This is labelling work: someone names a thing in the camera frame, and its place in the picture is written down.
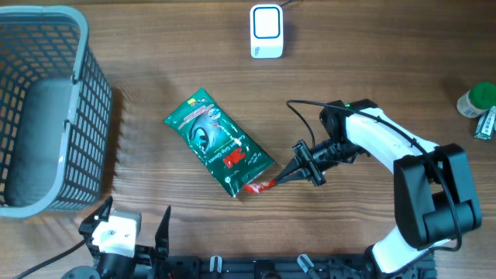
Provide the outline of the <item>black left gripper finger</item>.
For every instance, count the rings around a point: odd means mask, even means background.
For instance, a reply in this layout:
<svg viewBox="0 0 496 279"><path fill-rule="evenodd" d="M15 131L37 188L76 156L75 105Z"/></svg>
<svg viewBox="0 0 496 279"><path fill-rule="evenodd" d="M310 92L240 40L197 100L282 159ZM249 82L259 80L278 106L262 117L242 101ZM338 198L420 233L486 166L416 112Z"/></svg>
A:
<svg viewBox="0 0 496 279"><path fill-rule="evenodd" d="M105 201L95 209L80 224L78 232L82 236L91 236L100 222L109 220L113 203L113 197L109 196Z"/></svg>
<svg viewBox="0 0 496 279"><path fill-rule="evenodd" d="M169 222L171 207L168 206L155 234L155 254L161 259L167 259L169 254Z"/></svg>

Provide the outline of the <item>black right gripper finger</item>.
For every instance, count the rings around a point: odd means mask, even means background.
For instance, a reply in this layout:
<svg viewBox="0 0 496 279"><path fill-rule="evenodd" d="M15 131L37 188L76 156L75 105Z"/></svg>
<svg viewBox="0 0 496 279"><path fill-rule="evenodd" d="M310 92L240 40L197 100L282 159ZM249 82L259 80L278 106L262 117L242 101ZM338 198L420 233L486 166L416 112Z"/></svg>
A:
<svg viewBox="0 0 496 279"><path fill-rule="evenodd" d="M283 184L289 181L300 181L300 180L306 180L308 178L308 175L305 173L304 170L297 170L294 171L290 174L283 174L280 173L277 176L277 184Z"/></svg>
<svg viewBox="0 0 496 279"><path fill-rule="evenodd" d="M281 173L283 174L290 174L294 171L300 170L300 163L297 157L293 157L288 165L282 170Z"/></svg>

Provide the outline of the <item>red Nestle stick sachet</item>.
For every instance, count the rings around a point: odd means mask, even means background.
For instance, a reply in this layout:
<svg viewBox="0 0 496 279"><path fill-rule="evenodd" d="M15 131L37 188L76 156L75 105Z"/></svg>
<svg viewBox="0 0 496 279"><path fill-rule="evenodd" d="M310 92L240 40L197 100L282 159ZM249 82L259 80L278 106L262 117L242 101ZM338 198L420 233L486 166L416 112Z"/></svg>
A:
<svg viewBox="0 0 496 279"><path fill-rule="evenodd" d="M263 191L273 188L277 184L276 180L270 180L265 182L253 182L250 184L245 184L243 189L251 194L260 194Z"/></svg>

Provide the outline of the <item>green 3M gloves package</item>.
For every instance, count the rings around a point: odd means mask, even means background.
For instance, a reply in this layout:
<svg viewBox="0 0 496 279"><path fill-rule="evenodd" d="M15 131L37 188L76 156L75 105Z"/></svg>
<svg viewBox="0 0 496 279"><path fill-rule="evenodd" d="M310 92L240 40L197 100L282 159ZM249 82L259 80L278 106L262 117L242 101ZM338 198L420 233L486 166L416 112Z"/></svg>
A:
<svg viewBox="0 0 496 279"><path fill-rule="evenodd" d="M203 88L181 103L164 122L182 137L232 197L274 163Z"/></svg>

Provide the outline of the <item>green lid plastic jar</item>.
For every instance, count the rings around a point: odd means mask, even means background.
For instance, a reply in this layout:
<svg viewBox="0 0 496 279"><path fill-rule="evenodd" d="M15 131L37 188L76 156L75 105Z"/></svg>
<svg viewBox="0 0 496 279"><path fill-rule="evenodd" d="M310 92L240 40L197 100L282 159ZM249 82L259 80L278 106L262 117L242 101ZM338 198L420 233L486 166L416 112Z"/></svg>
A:
<svg viewBox="0 0 496 279"><path fill-rule="evenodd" d="M456 108L461 115L476 118L495 106L495 99L495 85L482 82L459 97Z"/></svg>

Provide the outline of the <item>green white candy bar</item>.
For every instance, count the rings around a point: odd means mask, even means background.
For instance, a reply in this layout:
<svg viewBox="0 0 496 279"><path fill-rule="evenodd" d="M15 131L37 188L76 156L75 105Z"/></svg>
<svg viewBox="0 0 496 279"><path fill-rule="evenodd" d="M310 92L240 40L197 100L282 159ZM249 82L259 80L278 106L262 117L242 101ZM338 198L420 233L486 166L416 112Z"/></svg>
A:
<svg viewBox="0 0 496 279"><path fill-rule="evenodd" d="M474 137L481 140L490 140L494 132L494 124L495 107L493 106L480 116Z"/></svg>

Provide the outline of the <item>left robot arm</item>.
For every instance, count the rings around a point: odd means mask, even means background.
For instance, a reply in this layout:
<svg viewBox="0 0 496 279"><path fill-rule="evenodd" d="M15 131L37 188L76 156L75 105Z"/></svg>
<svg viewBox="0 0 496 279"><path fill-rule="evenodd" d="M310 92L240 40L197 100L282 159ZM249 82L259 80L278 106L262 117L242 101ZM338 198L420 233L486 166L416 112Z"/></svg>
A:
<svg viewBox="0 0 496 279"><path fill-rule="evenodd" d="M113 198L107 198L85 218L78 229L83 244L95 260L95 266L79 266L64 277L126 279L175 278L169 256L169 222L171 207L167 207L155 234L154 246L136 243L140 234L142 215L112 209Z"/></svg>

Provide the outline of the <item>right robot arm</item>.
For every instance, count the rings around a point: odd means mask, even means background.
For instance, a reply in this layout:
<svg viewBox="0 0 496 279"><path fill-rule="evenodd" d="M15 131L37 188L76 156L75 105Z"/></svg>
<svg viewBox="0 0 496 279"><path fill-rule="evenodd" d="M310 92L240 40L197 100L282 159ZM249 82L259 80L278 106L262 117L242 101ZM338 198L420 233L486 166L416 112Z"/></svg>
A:
<svg viewBox="0 0 496 279"><path fill-rule="evenodd" d="M320 103L329 138L293 148L294 157L276 184L307 180L326 182L325 172L352 164L366 154L393 175L395 227L364 253L331 256L331 278L425 278L435 252L456 252L463 235L481 226L482 213L464 149L422 139L390 120L369 99L345 104Z"/></svg>

